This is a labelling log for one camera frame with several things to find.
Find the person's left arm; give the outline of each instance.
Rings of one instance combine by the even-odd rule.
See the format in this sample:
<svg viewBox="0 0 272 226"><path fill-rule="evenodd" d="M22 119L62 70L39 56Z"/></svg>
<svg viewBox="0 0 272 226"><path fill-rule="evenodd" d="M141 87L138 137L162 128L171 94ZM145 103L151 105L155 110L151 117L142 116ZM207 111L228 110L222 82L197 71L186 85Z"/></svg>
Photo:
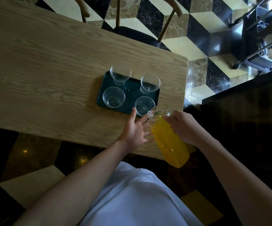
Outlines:
<svg viewBox="0 0 272 226"><path fill-rule="evenodd" d="M15 222L21 225L77 225L123 157L153 139L147 115L135 122L133 108L120 137L108 148L48 190Z"/></svg>

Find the cup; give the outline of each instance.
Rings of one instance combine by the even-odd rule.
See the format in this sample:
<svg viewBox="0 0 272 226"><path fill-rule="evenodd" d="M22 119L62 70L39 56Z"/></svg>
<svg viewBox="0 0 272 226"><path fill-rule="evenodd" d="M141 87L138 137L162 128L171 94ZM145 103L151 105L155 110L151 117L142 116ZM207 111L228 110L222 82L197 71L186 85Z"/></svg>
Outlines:
<svg viewBox="0 0 272 226"><path fill-rule="evenodd" d="M160 79L153 73L146 73L141 78L140 91L143 94L154 92L160 87Z"/></svg>
<svg viewBox="0 0 272 226"><path fill-rule="evenodd" d="M125 101L125 94L122 89L112 86L107 88L102 95L103 102L110 108L118 108Z"/></svg>
<svg viewBox="0 0 272 226"><path fill-rule="evenodd" d="M139 97L135 101L136 112L139 116L143 116L155 107L155 102L148 96Z"/></svg>
<svg viewBox="0 0 272 226"><path fill-rule="evenodd" d="M131 77L132 72L125 63L118 63L111 66L110 74L114 79L114 83L122 86Z"/></svg>

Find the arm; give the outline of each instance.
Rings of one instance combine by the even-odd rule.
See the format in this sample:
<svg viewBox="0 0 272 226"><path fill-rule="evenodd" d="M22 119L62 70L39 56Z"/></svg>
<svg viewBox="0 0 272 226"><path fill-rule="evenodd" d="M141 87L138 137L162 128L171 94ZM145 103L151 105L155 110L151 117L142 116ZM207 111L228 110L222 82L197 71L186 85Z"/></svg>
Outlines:
<svg viewBox="0 0 272 226"><path fill-rule="evenodd" d="M151 135L144 131L149 126L145 122L147 115L137 122L135 117L133 108L114 143L48 190L14 225L77 225L123 157L143 143L153 141L144 138Z"/></svg>
<svg viewBox="0 0 272 226"><path fill-rule="evenodd" d="M176 110L164 119L186 143L199 148L225 189L241 223L272 225L272 190L199 125L192 115Z"/></svg>

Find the wooden table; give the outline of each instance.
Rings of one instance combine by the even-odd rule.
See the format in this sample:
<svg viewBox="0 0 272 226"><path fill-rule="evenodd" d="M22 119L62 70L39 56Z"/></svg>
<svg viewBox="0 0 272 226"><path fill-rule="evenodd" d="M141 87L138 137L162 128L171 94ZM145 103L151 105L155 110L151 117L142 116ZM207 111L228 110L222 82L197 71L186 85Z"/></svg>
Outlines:
<svg viewBox="0 0 272 226"><path fill-rule="evenodd" d="M158 104L183 109L185 57L19 0L0 0L0 128L107 147L129 116L96 104L116 60L136 79L156 73ZM155 142L135 153L163 159Z"/></svg>

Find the person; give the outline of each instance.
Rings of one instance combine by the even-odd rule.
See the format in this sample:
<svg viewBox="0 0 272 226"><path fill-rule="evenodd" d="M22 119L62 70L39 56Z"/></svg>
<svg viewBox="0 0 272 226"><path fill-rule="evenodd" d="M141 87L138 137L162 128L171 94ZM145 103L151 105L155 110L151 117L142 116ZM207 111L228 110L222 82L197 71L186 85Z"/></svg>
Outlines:
<svg viewBox="0 0 272 226"><path fill-rule="evenodd" d="M153 141L148 116L136 122L135 117L133 108L117 140L48 190L14 225L202 225L152 172L121 162L126 154ZM164 120L206 156L243 225L272 225L268 186L190 114L175 110Z"/></svg>

